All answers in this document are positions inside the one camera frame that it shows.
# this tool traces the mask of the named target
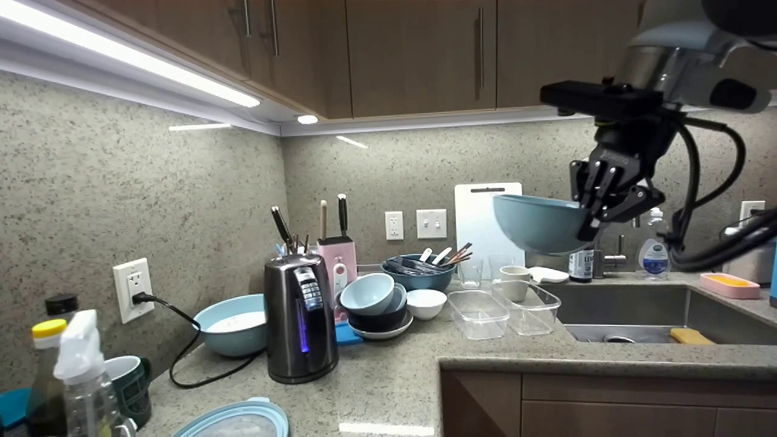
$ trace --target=cabinet door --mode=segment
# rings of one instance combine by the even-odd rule
[[[248,75],[249,0],[78,0],[179,56]]]
[[[317,113],[350,115],[344,0],[254,0],[251,78]]]
[[[639,0],[497,0],[497,106],[538,104],[559,79],[614,75],[639,29]]]
[[[204,58],[245,75],[249,0],[154,0],[158,30],[202,52]]]
[[[493,0],[347,0],[355,115],[495,106]]]
[[[441,370],[441,431],[447,437],[517,437],[520,374]]]
[[[777,409],[741,409],[721,408],[713,427],[713,437],[773,437]]]
[[[713,408],[614,404],[614,403],[521,403],[521,437],[710,437]]]

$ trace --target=cutting board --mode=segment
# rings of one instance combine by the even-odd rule
[[[497,277],[500,265],[521,265],[520,249],[495,223],[493,195],[521,194],[520,181],[455,185],[455,248],[470,243],[472,256],[482,260],[482,277]]]

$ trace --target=white plate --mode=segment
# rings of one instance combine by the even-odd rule
[[[413,325],[413,314],[408,318],[406,325],[401,325],[401,327],[396,327],[396,329],[382,329],[382,331],[372,331],[372,329],[358,329],[358,327],[351,327],[351,329],[355,329],[358,338],[363,338],[363,340],[381,342],[381,340],[391,340],[391,338],[402,335],[410,325]]]
[[[565,283],[567,273],[548,266],[528,266],[535,283]]]

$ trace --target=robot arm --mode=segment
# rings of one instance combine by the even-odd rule
[[[685,104],[766,106],[770,92],[724,78],[721,64],[732,47],[771,36],[777,5],[761,0],[647,0],[614,79],[542,87],[542,101],[560,113],[596,119],[596,147],[571,165],[572,199],[586,209],[579,239],[593,239],[600,223],[631,220],[664,199],[650,177],[685,124]]]

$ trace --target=electrical outlet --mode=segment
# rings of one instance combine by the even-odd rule
[[[737,205],[737,223],[748,220],[753,215],[753,210],[764,210],[766,209],[766,200],[764,199],[744,199],[741,205]]]
[[[447,238],[447,209],[415,210],[418,238]]]
[[[402,210],[385,210],[385,239],[402,239],[402,238],[406,238]]]
[[[113,265],[113,283],[117,283],[120,322],[136,319],[143,312],[149,312],[154,307],[153,301],[143,301],[143,302],[131,301],[131,296],[136,294],[153,294],[145,256]]]

